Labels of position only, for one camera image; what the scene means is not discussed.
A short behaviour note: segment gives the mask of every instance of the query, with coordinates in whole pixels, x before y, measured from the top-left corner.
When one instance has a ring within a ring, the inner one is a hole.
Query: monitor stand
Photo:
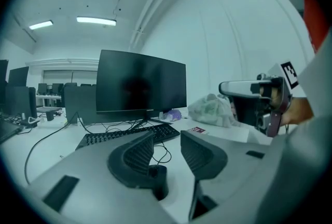
[[[157,123],[166,123],[166,124],[172,124],[171,122],[165,122],[165,121],[160,121],[160,120],[157,120],[157,119],[153,119],[153,118],[150,118],[150,117],[147,117],[145,116],[138,124],[136,124],[131,130],[134,130],[135,128],[139,127],[142,123],[145,123],[145,122],[157,122]]]

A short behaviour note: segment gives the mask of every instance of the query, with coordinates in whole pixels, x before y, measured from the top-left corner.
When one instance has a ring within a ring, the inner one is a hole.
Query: white sleeve
[[[298,77],[315,117],[332,114],[332,28]]]

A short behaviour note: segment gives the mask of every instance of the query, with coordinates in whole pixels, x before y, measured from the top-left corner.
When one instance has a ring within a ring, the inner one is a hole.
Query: white desk
[[[36,95],[36,99],[43,99],[43,107],[45,107],[45,101],[44,100],[61,100],[61,96],[57,95]]]
[[[32,146],[38,140],[56,131],[64,124],[65,118],[63,115],[61,117],[55,117],[54,120],[50,122],[47,122],[45,119],[45,122],[39,123],[38,127],[34,128],[29,134],[13,136],[0,145],[0,151],[5,164],[7,164],[14,181],[18,185],[27,186],[24,178],[24,163]],[[270,144],[271,142],[270,138],[258,132],[250,131],[248,128],[221,128],[199,123],[191,119],[182,119],[174,122],[172,125],[172,127],[178,131],[188,130],[197,126],[206,129],[209,135],[238,142],[260,142],[261,144]],[[129,127],[130,125],[126,123],[114,126],[114,128],[121,130],[125,130]],[[97,133],[104,132],[105,128],[98,124],[89,127],[88,130]],[[27,175],[29,180],[33,181],[44,171],[59,162],[62,159],[60,156],[66,157],[74,152],[86,133],[83,127],[70,125],[39,143],[33,150],[28,162]],[[169,163],[163,164],[168,168],[167,178],[169,194],[164,200],[160,201],[160,204],[176,221],[185,223],[188,221],[193,195],[194,176],[182,157],[180,137],[165,142],[165,146],[171,152],[172,160]],[[164,154],[164,148],[154,148],[154,158],[156,160],[159,160]],[[168,159],[169,155],[167,155],[163,161],[167,161]],[[156,163],[157,162],[153,159],[151,160],[151,164]]]

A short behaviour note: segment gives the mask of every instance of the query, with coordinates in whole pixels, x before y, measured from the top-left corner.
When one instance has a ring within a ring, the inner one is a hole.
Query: red shirt
[[[329,30],[328,21],[317,0],[305,0],[303,19],[311,37],[312,47],[317,53]]]

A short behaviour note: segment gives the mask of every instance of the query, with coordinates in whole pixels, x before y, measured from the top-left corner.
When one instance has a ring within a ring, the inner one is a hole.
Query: person
[[[324,16],[317,0],[304,0],[305,9],[303,19],[307,26],[314,52],[317,53],[328,35],[329,22]],[[271,105],[278,106],[281,102],[281,93],[272,89]],[[281,125],[300,124],[313,117],[311,106],[305,97],[294,97],[288,110],[283,114]]]

